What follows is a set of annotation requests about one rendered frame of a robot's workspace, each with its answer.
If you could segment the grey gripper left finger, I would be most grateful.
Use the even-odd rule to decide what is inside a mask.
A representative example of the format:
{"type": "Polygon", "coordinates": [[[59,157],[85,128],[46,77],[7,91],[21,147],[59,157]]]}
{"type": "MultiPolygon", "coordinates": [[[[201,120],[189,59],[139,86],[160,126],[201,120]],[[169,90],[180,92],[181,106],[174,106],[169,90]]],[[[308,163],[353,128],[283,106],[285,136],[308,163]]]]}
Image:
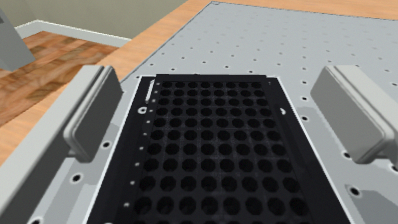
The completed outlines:
{"type": "Polygon", "coordinates": [[[0,166],[0,224],[27,224],[65,158],[90,163],[123,91],[113,66],[84,65],[0,166]]]}

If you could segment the grey flat base plate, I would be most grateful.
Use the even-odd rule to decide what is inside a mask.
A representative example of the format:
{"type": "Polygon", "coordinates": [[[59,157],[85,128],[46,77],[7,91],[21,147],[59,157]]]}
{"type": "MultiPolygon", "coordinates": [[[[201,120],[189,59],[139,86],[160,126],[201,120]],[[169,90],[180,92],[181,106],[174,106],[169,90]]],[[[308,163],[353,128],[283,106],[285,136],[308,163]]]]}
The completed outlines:
{"type": "Polygon", "coordinates": [[[94,160],[66,158],[27,224],[82,224],[140,75],[278,76],[355,224],[398,224],[398,170],[356,164],[310,96],[326,65],[355,65],[398,103],[398,20],[210,1],[120,80],[94,160]]]}

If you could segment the black well plate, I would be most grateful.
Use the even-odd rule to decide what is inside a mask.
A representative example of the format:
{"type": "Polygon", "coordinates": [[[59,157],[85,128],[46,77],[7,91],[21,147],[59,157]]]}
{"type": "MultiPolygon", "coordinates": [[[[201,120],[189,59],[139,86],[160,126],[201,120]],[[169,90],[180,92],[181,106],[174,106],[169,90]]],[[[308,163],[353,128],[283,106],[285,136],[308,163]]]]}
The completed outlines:
{"type": "Polygon", "coordinates": [[[331,222],[266,75],[156,74],[113,224],[331,222]]]}

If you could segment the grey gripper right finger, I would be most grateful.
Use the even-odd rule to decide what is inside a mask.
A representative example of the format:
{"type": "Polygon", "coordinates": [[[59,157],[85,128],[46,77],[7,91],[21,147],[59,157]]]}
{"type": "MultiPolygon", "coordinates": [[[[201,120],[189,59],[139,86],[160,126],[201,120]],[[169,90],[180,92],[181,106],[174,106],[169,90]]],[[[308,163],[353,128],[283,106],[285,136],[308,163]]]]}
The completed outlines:
{"type": "Polygon", "coordinates": [[[398,170],[398,103],[355,65],[326,65],[310,95],[356,164],[398,170]]]}

